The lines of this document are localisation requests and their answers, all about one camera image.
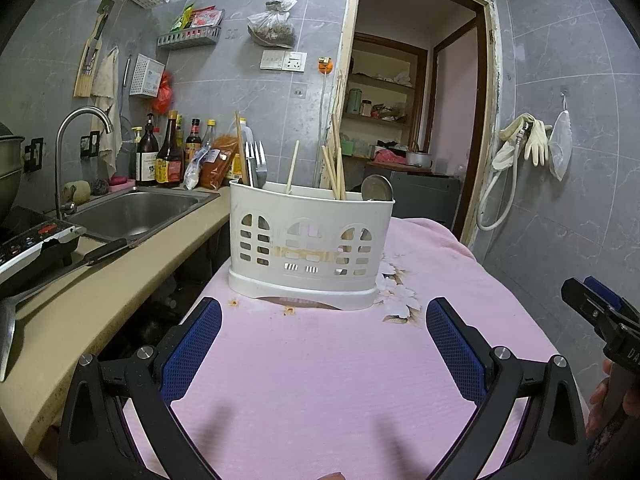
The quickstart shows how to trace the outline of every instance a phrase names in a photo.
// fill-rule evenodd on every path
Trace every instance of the shower hose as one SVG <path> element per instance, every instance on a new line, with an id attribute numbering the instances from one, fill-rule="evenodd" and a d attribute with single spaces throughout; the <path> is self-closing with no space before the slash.
<path id="1" fill-rule="evenodd" d="M 491 179 L 491 182 L 489 183 L 489 187 L 484 192 L 484 195 L 480 197 L 480 204 L 478 206 L 478 210 L 476 211 L 476 223 L 478 224 L 478 228 L 481 231 L 492 231 L 493 229 L 497 228 L 498 225 L 504 222 L 504 219 L 507 218 L 509 209 L 511 209 L 511 205 L 513 204 L 513 197 L 516 195 L 516 182 L 518 177 L 518 155 L 520 154 L 520 143 L 524 138 L 524 132 L 525 132 L 524 129 L 521 129 L 516 134 L 516 146 L 513 150 L 513 177 L 511 179 L 511 195 L 509 196 L 507 207 L 504 208 L 504 211 L 500 215 L 500 218 L 498 218 L 491 225 L 482 225 L 482 213 L 484 213 L 484 207 L 486 205 L 486 200 L 489 198 L 489 193 L 491 193 L 491 190 L 494 188 L 495 183 L 498 182 L 498 179 L 500 178 L 500 174 L 505 170 L 497 171 L 494 174 L 494 177 Z"/>

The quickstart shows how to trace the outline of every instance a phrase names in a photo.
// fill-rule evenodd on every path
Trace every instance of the red plastic bag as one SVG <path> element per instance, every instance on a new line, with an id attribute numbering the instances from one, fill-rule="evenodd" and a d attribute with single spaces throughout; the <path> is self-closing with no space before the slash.
<path id="1" fill-rule="evenodd" d="M 169 81 L 171 81 L 171 76 L 165 70 L 162 72 L 158 96 L 151 100 L 151 108 L 158 115 L 164 115 L 169 111 L 171 101 L 174 98 L 174 91 L 169 87 Z"/>

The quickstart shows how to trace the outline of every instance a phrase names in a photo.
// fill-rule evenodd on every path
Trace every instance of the chopstick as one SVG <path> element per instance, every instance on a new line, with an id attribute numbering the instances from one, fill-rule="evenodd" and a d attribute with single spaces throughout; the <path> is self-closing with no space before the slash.
<path id="1" fill-rule="evenodd" d="M 249 173 L 246 167 L 246 157 L 244 156 L 244 140 L 242 140 L 242 130 L 240 129 L 240 115 L 236 110 L 236 136 L 238 136 L 238 151 L 240 152 L 240 171 L 242 171 L 242 183 L 249 185 Z"/>
<path id="2" fill-rule="evenodd" d="M 293 179 L 293 169 L 296 167 L 296 157 L 298 156 L 298 146 L 300 145 L 300 141 L 296 141 L 296 147 L 293 149 L 293 158 L 291 159 L 291 167 L 289 168 L 289 178 L 287 179 L 287 189 L 285 190 L 285 194 L 291 194 L 291 181 Z"/>
<path id="3" fill-rule="evenodd" d="M 342 165 L 342 143 L 340 142 L 340 131 L 338 131 L 338 119 L 335 113 L 331 114 L 332 131 L 334 132 L 335 153 L 337 155 L 335 164 L 336 184 L 340 181 L 338 186 L 339 200 L 347 200 L 347 193 L 344 184 L 344 167 Z"/>
<path id="4" fill-rule="evenodd" d="M 326 170 L 329 172 L 329 181 L 331 182 L 331 189 L 334 192 L 334 198 L 336 200 L 340 200 L 340 193 L 338 192 L 338 186 L 335 183 L 334 165 L 329 160 L 329 153 L 326 150 L 326 146 L 322 147 L 322 155 L 324 156 L 324 163 L 326 164 Z"/>

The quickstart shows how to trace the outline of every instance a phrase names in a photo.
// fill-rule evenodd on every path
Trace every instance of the gray tile wall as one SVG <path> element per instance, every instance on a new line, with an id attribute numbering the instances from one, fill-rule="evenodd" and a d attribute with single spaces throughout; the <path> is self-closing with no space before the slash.
<path id="1" fill-rule="evenodd" d="M 640 303 L 640 49 L 608 0 L 509 6 L 516 114 L 553 124 L 566 90 L 574 148 L 562 182 L 547 167 L 523 163 L 514 206 L 484 266 L 568 357 L 588 396 L 602 376 L 603 345 L 562 302 L 560 287 L 592 274 Z"/>
<path id="2" fill-rule="evenodd" d="M 118 45 L 120 78 L 127 56 L 132 67 L 138 54 L 156 57 L 158 35 L 169 30 L 186 0 L 145 10 L 130 0 L 114 0 L 115 6 L 102 34 L 101 57 Z M 58 127 L 73 109 L 89 104 L 87 98 L 74 98 L 73 91 L 84 42 L 94 28 L 100 0 L 36 0 L 20 22 L 0 56 L 0 121 L 29 142 L 44 137 L 46 151 L 43 169 L 23 175 L 16 203 L 40 211 L 54 207 L 54 146 Z M 129 98 L 125 92 L 123 115 L 133 125 L 143 125 L 148 101 Z M 106 170 L 96 159 L 80 163 L 79 141 L 88 134 L 90 120 L 76 119 L 67 129 L 63 152 L 63 181 L 93 180 Z M 123 137 L 128 131 L 123 129 Z M 118 158 L 118 173 L 128 174 L 131 144 L 125 144 Z"/>
<path id="3" fill-rule="evenodd" d="M 167 68 L 174 75 L 175 107 L 185 117 L 215 118 L 226 131 L 234 111 L 245 117 L 268 157 L 269 179 L 283 181 L 295 141 L 300 150 L 294 184 L 310 186 L 318 150 L 322 75 L 318 57 L 337 58 L 346 0 L 297 0 L 290 19 L 298 35 L 296 50 L 306 52 L 303 73 L 260 69 L 265 50 L 253 42 L 246 18 L 264 11 L 266 0 L 197 0 L 199 6 L 225 9 L 223 34 L 215 47 L 201 46 L 171 52 Z M 323 108 L 326 112 L 334 80 L 327 77 Z M 293 89 L 304 99 L 290 97 Z M 326 126 L 326 113 L 322 127 Z"/>

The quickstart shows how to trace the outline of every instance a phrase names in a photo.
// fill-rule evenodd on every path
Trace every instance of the metal screw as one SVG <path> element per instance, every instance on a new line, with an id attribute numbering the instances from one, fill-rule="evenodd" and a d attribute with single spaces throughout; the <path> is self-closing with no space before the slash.
<path id="1" fill-rule="evenodd" d="M 138 348 L 136 355 L 140 359 L 149 359 L 154 354 L 154 348 L 152 346 L 142 346 Z"/>
<path id="2" fill-rule="evenodd" d="M 554 364 L 556 366 L 564 368 L 566 366 L 566 359 L 564 357 L 562 357 L 561 355 L 557 355 L 557 356 L 554 357 Z"/>
<path id="3" fill-rule="evenodd" d="M 82 354 L 78 359 L 78 364 L 80 366 L 87 366 L 93 360 L 94 356 L 92 356 L 91 354 Z"/>
<path id="4" fill-rule="evenodd" d="M 498 359 L 504 360 L 511 357 L 511 352 L 509 351 L 508 348 L 505 348 L 504 346 L 497 346 L 494 350 L 494 353 Z"/>

